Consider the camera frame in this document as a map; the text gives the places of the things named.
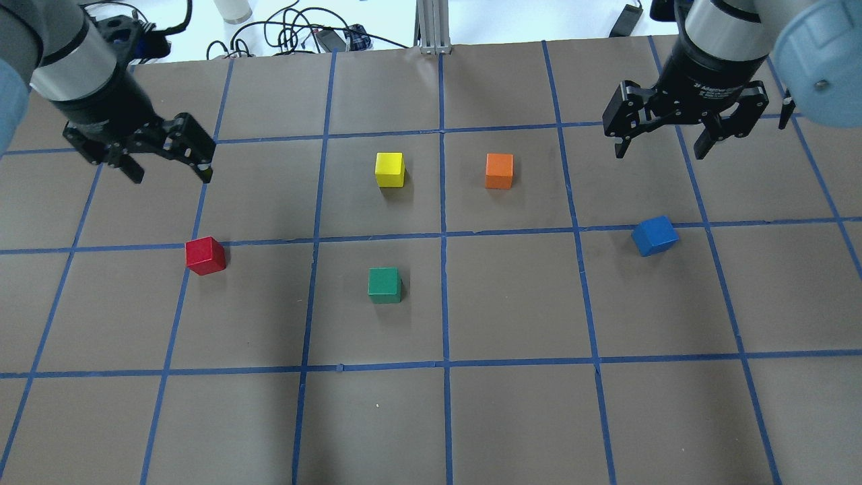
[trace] red cube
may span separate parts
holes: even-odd
[[[185,244],[185,266],[201,276],[222,271],[227,267],[224,248],[212,236],[206,236]]]

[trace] block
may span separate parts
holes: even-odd
[[[514,177],[514,155],[488,154],[488,160],[485,162],[485,188],[510,189]]]
[[[404,186],[404,154],[378,154],[374,164],[374,177],[380,187]]]
[[[640,255],[647,257],[670,249],[679,241],[679,234],[673,229],[671,219],[660,216],[638,224],[634,228],[632,239],[637,244]]]
[[[401,277],[398,276],[398,268],[369,269],[368,296],[377,304],[400,303]]]
[[[195,273],[205,274],[222,271],[227,267],[224,248],[211,236],[188,241],[185,244],[185,266]]]

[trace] light blue joint cap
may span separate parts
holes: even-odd
[[[0,59],[0,154],[5,154],[15,129],[27,114],[30,93],[18,72]]]
[[[799,110],[828,126],[862,126],[862,0],[821,0],[775,42],[775,67]]]

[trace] metal post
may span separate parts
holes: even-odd
[[[413,39],[423,54],[449,54],[449,0],[416,0]]]

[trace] yellow cube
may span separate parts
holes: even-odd
[[[378,154],[374,177],[381,187],[403,187],[404,154]]]

